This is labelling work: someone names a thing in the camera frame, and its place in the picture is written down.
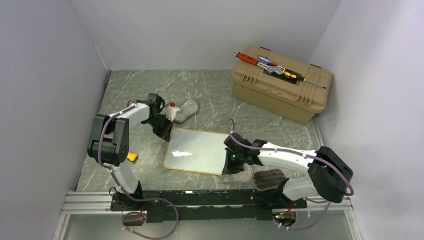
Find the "grey blue scrubbing sponge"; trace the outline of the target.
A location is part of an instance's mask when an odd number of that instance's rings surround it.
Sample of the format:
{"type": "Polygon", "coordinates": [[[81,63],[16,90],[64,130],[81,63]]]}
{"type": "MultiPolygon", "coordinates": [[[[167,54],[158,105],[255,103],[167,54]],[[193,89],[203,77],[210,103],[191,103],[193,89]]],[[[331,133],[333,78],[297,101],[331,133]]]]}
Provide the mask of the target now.
{"type": "Polygon", "coordinates": [[[243,171],[234,174],[224,174],[221,180],[224,184],[230,183],[250,183],[254,175],[254,170],[250,165],[243,166],[243,171]]]}

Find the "yellow framed whiteboard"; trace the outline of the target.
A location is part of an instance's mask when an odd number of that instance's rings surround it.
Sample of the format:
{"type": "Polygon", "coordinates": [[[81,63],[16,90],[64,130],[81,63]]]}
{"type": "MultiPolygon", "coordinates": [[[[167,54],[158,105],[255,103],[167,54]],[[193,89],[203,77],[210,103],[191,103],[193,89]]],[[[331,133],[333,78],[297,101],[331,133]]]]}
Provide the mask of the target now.
{"type": "Polygon", "coordinates": [[[163,167],[169,170],[221,176],[226,162],[228,134],[173,128],[163,167]]]}

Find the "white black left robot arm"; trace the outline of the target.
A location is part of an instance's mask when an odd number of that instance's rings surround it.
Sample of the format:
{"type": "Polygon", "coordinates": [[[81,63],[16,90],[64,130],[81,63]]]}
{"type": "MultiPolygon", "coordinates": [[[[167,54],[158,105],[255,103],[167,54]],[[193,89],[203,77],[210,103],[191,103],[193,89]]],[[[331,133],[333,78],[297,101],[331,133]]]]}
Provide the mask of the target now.
{"type": "Polygon", "coordinates": [[[94,118],[87,154],[108,171],[131,210],[143,205],[144,196],[140,181],[126,162],[130,130],[138,124],[148,124],[156,136],[169,142],[177,111],[173,101],[166,103],[158,94],[150,93],[146,100],[131,99],[124,109],[94,118]]]}

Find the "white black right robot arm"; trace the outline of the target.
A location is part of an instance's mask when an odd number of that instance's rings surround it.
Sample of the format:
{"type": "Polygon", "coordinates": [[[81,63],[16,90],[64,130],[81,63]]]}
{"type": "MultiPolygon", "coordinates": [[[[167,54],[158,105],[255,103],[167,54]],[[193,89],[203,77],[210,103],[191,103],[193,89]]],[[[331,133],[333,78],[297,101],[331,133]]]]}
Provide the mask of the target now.
{"type": "Polygon", "coordinates": [[[329,147],[300,150],[262,139],[249,142],[236,132],[231,132],[223,143],[226,159],[222,174],[238,174],[245,165],[271,166],[271,170],[253,173],[251,180],[258,191],[273,190],[276,203],[282,208],[317,196],[340,203],[345,196],[354,194],[350,184],[353,170],[329,147]]]}

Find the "grey silver scrubbing sponge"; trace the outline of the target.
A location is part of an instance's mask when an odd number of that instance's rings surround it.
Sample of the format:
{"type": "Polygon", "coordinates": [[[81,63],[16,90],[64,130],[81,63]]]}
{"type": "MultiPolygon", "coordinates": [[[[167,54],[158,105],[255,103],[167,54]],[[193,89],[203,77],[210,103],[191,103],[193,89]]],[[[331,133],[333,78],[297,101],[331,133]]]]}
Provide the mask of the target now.
{"type": "Polygon", "coordinates": [[[174,120],[177,123],[186,121],[189,117],[196,114],[199,110],[199,105],[196,100],[189,99],[177,107],[177,112],[174,120]]]}

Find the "dark wavy foam sponge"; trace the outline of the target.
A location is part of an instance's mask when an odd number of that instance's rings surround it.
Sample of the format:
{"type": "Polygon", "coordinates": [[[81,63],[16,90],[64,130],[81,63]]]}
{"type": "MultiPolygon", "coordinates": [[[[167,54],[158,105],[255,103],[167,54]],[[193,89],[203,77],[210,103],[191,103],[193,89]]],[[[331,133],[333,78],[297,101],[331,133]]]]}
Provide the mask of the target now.
{"type": "Polygon", "coordinates": [[[287,179],[280,169],[271,169],[255,172],[252,176],[252,184],[258,191],[262,192],[277,189],[280,183],[287,179]]]}

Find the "yellow black sponge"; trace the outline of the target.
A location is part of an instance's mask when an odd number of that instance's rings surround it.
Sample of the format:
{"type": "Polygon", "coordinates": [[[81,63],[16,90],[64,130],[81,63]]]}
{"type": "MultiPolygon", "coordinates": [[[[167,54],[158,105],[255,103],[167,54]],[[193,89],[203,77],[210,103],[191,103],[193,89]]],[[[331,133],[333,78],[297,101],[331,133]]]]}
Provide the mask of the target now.
{"type": "Polygon", "coordinates": [[[127,159],[130,162],[135,162],[137,160],[137,158],[138,158],[138,155],[136,153],[134,153],[134,152],[128,152],[127,159]]]}

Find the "tan plastic toolbox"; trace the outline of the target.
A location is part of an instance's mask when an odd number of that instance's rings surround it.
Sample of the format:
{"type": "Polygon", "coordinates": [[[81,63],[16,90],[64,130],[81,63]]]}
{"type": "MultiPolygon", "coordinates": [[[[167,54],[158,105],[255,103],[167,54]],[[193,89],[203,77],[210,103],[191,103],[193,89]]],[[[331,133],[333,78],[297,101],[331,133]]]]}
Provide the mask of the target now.
{"type": "Polygon", "coordinates": [[[232,95],[245,102],[305,125],[326,105],[334,75],[320,66],[301,62],[277,54],[267,48],[249,45],[243,52],[254,59],[264,56],[277,63],[280,68],[299,73],[307,80],[327,87],[324,89],[308,82],[295,83],[282,75],[269,74],[259,66],[239,60],[232,70],[232,95]]]}

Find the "yellow black screwdriver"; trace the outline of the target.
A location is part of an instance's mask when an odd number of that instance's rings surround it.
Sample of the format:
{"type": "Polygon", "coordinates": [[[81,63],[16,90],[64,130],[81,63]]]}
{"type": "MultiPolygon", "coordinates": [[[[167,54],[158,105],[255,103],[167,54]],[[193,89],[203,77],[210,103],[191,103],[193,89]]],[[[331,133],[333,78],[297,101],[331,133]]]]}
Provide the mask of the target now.
{"type": "Polygon", "coordinates": [[[318,83],[316,83],[316,82],[312,82],[311,80],[306,79],[306,77],[302,76],[301,74],[299,74],[299,73],[297,73],[297,72],[295,72],[295,71],[293,71],[293,70],[289,70],[289,69],[286,69],[286,68],[285,68],[285,69],[282,71],[282,76],[283,76],[286,80],[289,80],[290,82],[293,82],[293,83],[295,83],[295,82],[297,82],[297,81],[300,81],[300,82],[307,82],[307,83],[311,83],[311,84],[313,84],[313,85],[316,85],[316,86],[318,86],[318,87],[321,87],[321,88],[323,88],[323,89],[327,89],[327,87],[326,87],[326,86],[323,86],[323,85],[318,84],[318,83]]]}

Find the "blue red screwdriver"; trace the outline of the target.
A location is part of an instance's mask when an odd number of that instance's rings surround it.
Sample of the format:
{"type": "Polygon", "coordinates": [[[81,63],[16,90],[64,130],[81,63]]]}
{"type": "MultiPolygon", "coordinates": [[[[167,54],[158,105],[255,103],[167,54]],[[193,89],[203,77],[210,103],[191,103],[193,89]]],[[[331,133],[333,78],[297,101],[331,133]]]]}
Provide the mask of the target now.
{"type": "Polygon", "coordinates": [[[265,64],[267,64],[268,66],[275,66],[275,67],[279,67],[279,65],[277,63],[275,63],[274,61],[271,61],[269,58],[262,56],[262,55],[258,55],[257,59],[265,64]]]}

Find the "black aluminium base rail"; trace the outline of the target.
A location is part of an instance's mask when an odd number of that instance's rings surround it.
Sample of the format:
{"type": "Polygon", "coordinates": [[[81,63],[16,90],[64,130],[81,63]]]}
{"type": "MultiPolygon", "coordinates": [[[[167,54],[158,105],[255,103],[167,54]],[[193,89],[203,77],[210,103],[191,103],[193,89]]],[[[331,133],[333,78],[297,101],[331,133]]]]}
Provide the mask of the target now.
{"type": "Polygon", "coordinates": [[[117,215],[128,226],[144,223],[190,220],[254,219],[270,221],[276,215],[293,222],[297,214],[321,214],[326,200],[320,197],[272,200],[272,194],[254,189],[235,190],[147,190],[146,203],[126,206],[112,191],[69,192],[61,209],[63,215],[117,215]]]}

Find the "red handled adjustable wrench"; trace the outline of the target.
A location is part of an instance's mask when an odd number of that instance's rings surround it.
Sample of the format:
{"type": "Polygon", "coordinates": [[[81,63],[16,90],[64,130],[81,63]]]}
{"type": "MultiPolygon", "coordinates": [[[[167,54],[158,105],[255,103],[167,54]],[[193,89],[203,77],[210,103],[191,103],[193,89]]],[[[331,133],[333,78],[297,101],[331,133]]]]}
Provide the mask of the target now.
{"type": "Polygon", "coordinates": [[[249,63],[251,65],[260,67],[264,70],[266,70],[269,74],[275,73],[277,75],[283,75],[284,74],[284,70],[283,68],[279,67],[279,66],[273,66],[273,65],[267,65],[259,60],[257,60],[256,58],[253,58],[247,54],[238,52],[238,51],[233,51],[232,55],[235,56],[236,58],[242,60],[243,62],[249,63]]]}

